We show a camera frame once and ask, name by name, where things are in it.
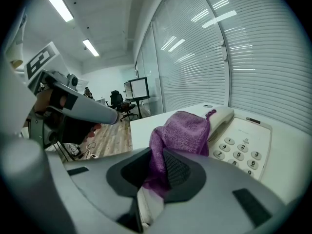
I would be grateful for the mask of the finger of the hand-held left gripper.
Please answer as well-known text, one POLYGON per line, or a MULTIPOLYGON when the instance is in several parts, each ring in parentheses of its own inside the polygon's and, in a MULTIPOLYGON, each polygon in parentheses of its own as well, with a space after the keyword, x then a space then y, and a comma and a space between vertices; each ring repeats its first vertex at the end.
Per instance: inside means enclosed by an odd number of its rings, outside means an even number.
POLYGON ((65 119, 58 131, 58 142, 80 145, 96 125, 94 122, 65 119))

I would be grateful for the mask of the person's left hand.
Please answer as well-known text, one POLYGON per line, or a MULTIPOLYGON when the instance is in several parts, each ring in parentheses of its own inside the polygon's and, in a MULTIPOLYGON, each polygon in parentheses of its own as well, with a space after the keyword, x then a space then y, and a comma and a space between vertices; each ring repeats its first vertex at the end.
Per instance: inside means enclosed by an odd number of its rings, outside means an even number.
POLYGON ((49 106, 62 109, 66 103, 67 94, 59 89, 47 89, 37 94, 34 105, 35 113, 44 113, 49 106))

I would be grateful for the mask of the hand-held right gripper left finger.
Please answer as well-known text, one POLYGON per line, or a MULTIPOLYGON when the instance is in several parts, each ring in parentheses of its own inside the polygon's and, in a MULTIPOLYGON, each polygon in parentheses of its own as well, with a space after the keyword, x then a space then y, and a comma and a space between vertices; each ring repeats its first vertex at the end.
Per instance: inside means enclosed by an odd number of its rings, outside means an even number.
POLYGON ((78 190, 69 211, 76 233, 143 233, 137 194, 150 159, 151 149, 144 148, 66 164, 78 190))

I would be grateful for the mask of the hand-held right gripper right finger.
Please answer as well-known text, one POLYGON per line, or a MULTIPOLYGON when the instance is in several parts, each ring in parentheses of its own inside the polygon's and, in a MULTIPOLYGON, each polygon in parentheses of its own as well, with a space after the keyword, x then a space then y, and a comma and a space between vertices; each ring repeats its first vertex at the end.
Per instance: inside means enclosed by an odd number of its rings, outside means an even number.
POLYGON ((177 182, 152 234, 253 233, 286 208, 269 188, 227 162, 170 150, 164 156, 177 182))

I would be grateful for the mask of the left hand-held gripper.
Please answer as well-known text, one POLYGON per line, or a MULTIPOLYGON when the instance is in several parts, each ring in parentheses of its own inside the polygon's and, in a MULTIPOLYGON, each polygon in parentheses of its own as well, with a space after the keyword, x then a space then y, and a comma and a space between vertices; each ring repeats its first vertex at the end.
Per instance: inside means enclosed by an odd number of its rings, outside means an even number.
MULTIPOLYGON (((63 108, 50 106, 65 116, 93 123, 115 124, 118 112, 77 92, 78 78, 69 73, 63 57, 53 42, 40 50, 24 67, 26 84, 35 95, 47 89, 59 89, 66 94, 63 108)), ((55 144, 57 130, 49 122, 45 112, 30 111, 29 137, 37 141, 42 148, 55 144)))

